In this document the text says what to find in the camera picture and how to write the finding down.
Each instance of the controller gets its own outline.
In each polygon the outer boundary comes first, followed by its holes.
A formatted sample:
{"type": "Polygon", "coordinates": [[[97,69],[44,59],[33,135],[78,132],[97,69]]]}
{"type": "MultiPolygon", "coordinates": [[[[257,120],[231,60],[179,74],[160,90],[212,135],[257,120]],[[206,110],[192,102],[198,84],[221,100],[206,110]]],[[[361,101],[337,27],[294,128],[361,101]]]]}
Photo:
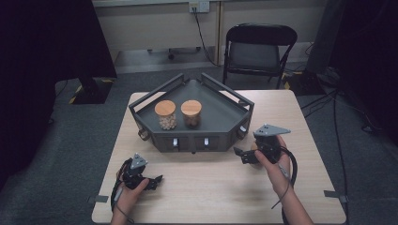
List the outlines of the controller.
{"type": "Polygon", "coordinates": [[[237,147],[234,147],[235,154],[242,159],[243,164],[255,164],[259,161],[254,155],[254,152],[255,150],[259,150],[272,164],[275,164],[279,161],[282,152],[281,145],[279,144],[276,135],[290,132],[291,131],[289,129],[264,124],[253,134],[256,148],[249,151],[243,151],[237,147]]]}
{"type": "MultiPolygon", "coordinates": [[[[112,211],[114,210],[115,202],[117,202],[122,191],[122,189],[119,188],[119,185],[121,183],[124,183],[125,186],[129,189],[137,188],[141,181],[146,179],[146,177],[143,177],[142,173],[147,163],[148,161],[146,161],[137,153],[134,155],[134,157],[129,158],[123,163],[119,172],[117,173],[116,182],[111,195],[112,211]]],[[[155,179],[148,178],[149,183],[146,185],[144,190],[155,190],[158,187],[158,183],[161,182],[162,178],[163,175],[160,175],[155,179]]]]}
{"type": "MultiPolygon", "coordinates": [[[[137,153],[134,157],[126,161],[126,166],[123,170],[122,179],[127,188],[135,189],[137,186],[145,179],[142,173],[145,169],[145,165],[148,163],[143,157],[140,157],[137,153]]],[[[162,175],[156,177],[155,179],[149,179],[148,185],[145,190],[155,190],[158,183],[161,182],[162,175]]]]}

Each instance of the wooden lid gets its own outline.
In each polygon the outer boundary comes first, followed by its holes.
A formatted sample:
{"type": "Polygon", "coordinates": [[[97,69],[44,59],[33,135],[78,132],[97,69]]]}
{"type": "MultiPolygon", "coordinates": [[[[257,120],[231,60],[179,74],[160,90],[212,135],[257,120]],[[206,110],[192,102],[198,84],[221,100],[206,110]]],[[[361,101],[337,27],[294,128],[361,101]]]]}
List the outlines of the wooden lid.
{"type": "Polygon", "coordinates": [[[160,116],[168,116],[174,113],[176,110],[176,105],[171,100],[163,100],[158,102],[155,106],[156,114],[160,116]]]}
{"type": "Polygon", "coordinates": [[[202,104],[197,100],[187,100],[182,103],[181,111],[187,116],[195,116],[202,110],[202,104]]]}

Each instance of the cable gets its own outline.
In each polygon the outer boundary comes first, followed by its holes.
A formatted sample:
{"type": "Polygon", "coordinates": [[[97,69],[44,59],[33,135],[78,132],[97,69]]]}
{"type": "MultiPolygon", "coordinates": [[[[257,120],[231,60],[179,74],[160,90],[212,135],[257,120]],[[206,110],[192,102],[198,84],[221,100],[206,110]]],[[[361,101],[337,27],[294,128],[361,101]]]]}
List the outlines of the cable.
{"type": "MultiPolygon", "coordinates": [[[[296,183],[296,178],[298,176],[298,169],[299,169],[298,162],[296,161],[295,156],[293,156],[293,153],[290,152],[287,148],[281,146],[281,151],[285,152],[290,157],[290,160],[292,161],[292,166],[293,166],[292,171],[293,172],[292,172],[292,177],[290,178],[290,184],[293,187],[296,183]]],[[[289,222],[287,221],[287,217],[286,217],[286,214],[284,213],[283,208],[282,208],[282,220],[283,220],[283,224],[289,225],[289,222]]]]}
{"type": "Polygon", "coordinates": [[[207,60],[208,60],[212,65],[214,65],[214,66],[216,66],[216,67],[219,67],[219,65],[213,63],[213,61],[210,59],[210,56],[208,55],[208,51],[207,51],[207,48],[206,48],[206,46],[205,46],[205,42],[203,41],[202,31],[201,31],[201,29],[200,29],[200,24],[199,24],[198,14],[197,14],[197,12],[196,12],[196,7],[193,7],[193,8],[192,8],[192,11],[193,11],[193,16],[195,17],[196,23],[197,23],[197,25],[198,25],[199,36],[200,36],[200,39],[202,40],[202,46],[203,46],[203,51],[205,52],[205,56],[206,56],[207,60]]]}
{"type": "Polygon", "coordinates": [[[320,97],[320,98],[318,98],[318,99],[316,99],[316,100],[314,100],[314,101],[312,101],[312,102],[308,103],[307,105],[305,105],[305,106],[301,107],[301,109],[303,110],[303,109],[307,108],[308,106],[310,106],[310,105],[312,105],[312,104],[316,103],[318,100],[321,100],[321,99],[323,99],[323,98],[326,98],[326,97],[328,97],[328,96],[329,96],[329,94],[326,94],[326,95],[324,95],[323,97],[320,97]]]}
{"type": "Polygon", "coordinates": [[[116,206],[117,210],[119,210],[120,213],[122,213],[123,216],[126,217],[127,222],[129,222],[130,224],[134,224],[134,223],[135,223],[135,222],[134,222],[134,219],[132,219],[131,217],[129,217],[129,215],[127,215],[127,214],[119,207],[119,205],[117,205],[117,201],[119,200],[120,195],[121,195],[122,192],[123,192],[123,187],[124,187],[124,186],[120,187],[120,189],[117,191],[117,193],[116,193],[116,195],[115,195],[115,198],[114,198],[114,203],[113,203],[113,207],[112,207],[112,208],[114,208],[114,206],[116,206]]]}
{"type": "Polygon", "coordinates": [[[335,97],[330,96],[329,94],[327,94],[327,95],[328,95],[330,98],[332,98],[335,102],[338,102],[339,104],[345,105],[346,107],[351,108],[351,109],[353,109],[353,110],[356,110],[357,112],[363,114],[363,116],[365,116],[366,120],[368,121],[369,125],[370,125],[372,128],[377,129],[377,130],[382,130],[382,129],[383,129],[383,128],[381,128],[381,127],[376,127],[376,126],[371,122],[371,120],[369,119],[368,115],[367,115],[364,111],[362,111],[362,110],[360,110],[360,109],[358,109],[358,108],[355,108],[354,106],[350,106],[350,105],[348,105],[348,104],[345,104],[345,103],[343,103],[342,101],[337,100],[335,97]]]}
{"type": "Polygon", "coordinates": [[[323,109],[325,107],[325,105],[328,104],[331,101],[332,101],[332,99],[330,98],[330,99],[327,99],[325,101],[321,101],[321,102],[317,103],[316,105],[314,105],[313,107],[310,108],[310,112],[307,115],[305,115],[304,118],[307,118],[308,116],[312,115],[316,111],[323,109]],[[320,105],[320,104],[322,104],[322,106],[313,111],[313,108],[318,106],[318,105],[320,105]]]}
{"type": "MultiPolygon", "coordinates": [[[[346,177],[346,172],[345,172],[345,164],[344,164],[344,157],[343,157],[343,150],[342,150],[342,146],[340,143],[340,136],[339,136],[339,130],[337,128],[337,119],[336,119],[336,100],[334,100],[334,104],[333,104],[333,119],[334,119],[334,131],[336,133],[336,139],[337,139],[337,146],[339,149],[339,155],[340,155],[340,160],[342,162],[342,169],[343,169],[343,178],[344,178],[344,195],[346,197],[348,197],[348,184],[347,184],[347,177],[346,177]]],[[[349,210],[348,210],[348,202],[345,203],[345,216],[346,216],[346,225],[349,225],[349,210]]]]}
{"type": "Polygon", "coordinates": [[[308,51],[311,49],[311,47],[313,47],[314,42],[311,43],[311,45],[305,50],[305,54],[307,54],[308,56],[310,56],[310,54],[308,53],[308,51]]]}
{"type": "Polygon", "coordinates": [[[271,209],[275,208],[275,206],[276,206],[277,204],[279,204],[279,203],[282,201],[282,199],[283,199],[284,196],[286,195],[287,191],[289,190],[289,187],[290,187],[290,184],[287,183],[287,188],[286,188],[286,190],[284,191],[283,195],[282,195],[281,198],[279,198],[279,200],[271,207],[271,209]]]}

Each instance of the electrical outlet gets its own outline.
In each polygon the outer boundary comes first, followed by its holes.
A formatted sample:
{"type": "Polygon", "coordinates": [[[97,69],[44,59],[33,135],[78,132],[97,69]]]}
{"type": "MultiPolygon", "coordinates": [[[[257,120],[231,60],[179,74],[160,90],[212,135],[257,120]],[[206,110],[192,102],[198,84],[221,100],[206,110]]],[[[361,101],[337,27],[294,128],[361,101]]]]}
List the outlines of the electrical outlet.
{"type": "Polygon", "coordinates": [[[199,2],[199,12],[209,12],[210,2],[199,2]]]}
{"type": "Polygon", "coordinates": [[[196,10],[196,12],[199,12],[199,3],[198,2],[189,2],[188,6],[189,6],[190,12],[193,12],[194,10],[196,10]]]}

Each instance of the wooden table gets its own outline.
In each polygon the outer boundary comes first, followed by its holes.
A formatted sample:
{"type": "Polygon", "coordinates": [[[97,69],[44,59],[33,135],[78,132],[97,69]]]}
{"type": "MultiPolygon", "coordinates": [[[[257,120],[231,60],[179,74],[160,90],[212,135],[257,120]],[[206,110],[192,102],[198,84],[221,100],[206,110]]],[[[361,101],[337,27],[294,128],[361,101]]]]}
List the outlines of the wooden table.
{"type": "MultiPolygon", "coordinates": [[[[288,90],[238,91],[255,103],[249,134],[235,146],[248,150],[253,132],[263,124],[289,128],[283,138],[298,161],[295,191],[315,223],[342,224],[343,208],[338,199],[327,198],[334,190],[325,165],[294,94],[288,90]]],[[[145,93],[134,93],[130,103],[145,93]]],[[[144,142],[129,108],[126,109],[99,195],[110,196],[115,174],[122,163],[139,153],[148,160],[146,177],[163,175],[155,191],[145,191],[131,215],[136,223],[282,223],[281,206],[265,169],[243,165],[232,149],[217,153],[161,153],[144,142]]],[[[92,219],[109,223],[110,199],[97,202],[92,219]]]]}

